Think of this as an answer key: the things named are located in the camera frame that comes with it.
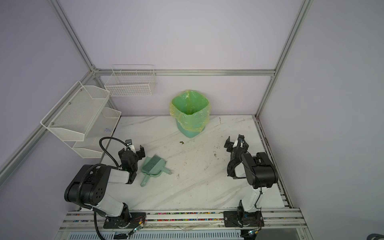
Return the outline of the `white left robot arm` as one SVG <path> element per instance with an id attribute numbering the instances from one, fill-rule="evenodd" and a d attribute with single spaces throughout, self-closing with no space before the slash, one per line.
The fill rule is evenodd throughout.
<path id="1" fill-rule="evenodd" d="M 106 218 L 104 229 L 134 229 L 144 226 L 145 213 L 130 213 L 128 204 L 107 193 L 108 184 L 132 184 L 137 176 L 138 161 L 145 149 L 133 152 L 130 147 L 118 152 L 122 168 L 104 164 L 83 165 L 64 193 L 66 202 L 94 211 Z"/>

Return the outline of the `green hand brush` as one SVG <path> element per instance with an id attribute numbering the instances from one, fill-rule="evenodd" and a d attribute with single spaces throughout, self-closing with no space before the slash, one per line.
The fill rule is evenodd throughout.
<path id="1" fill-rule="evenodd" d="M 166 173 L 172 175 L 172 171 L 166 168 L 167 161 L 158 155 L 153 157 L 147 157 L 145 163 L 142 166 L 142 173 L 148 175 L 158 175 L 160 173 Z"/>

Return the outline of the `green plastic dustpan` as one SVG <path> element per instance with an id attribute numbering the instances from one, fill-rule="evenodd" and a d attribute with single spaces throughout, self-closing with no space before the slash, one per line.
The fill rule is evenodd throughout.
<path id="1" fill-rule="evenodd" d="M 145 175 L 141 182 L 141 187 L 144 187 L 150 177 L 158 176 L 162 172 L 168 172 L 166 169 L 166 161 L 158 155 L 154 155 L 151 158 L 148 157 L 142 165 L 141 172 Z"/>

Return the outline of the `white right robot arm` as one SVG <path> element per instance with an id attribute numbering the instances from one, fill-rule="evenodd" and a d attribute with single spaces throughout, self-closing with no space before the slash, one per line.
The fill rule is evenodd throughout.
<path id="1" fill-rule="evenodd" d="M 234 180 L 247 180 L 252 191 L 239 201 L 235 211 L 224 212 L 224 223 L 228 227 L 256 227 L 264 224 L 260 206 L 266 191 L 278 183 L 279 176 L 274 164 L 265 152 L 249 153 L 245 136 L 239 135 L 235 142 L 227 138 L 224 148 L 231 153 L 227 175 Z"/>

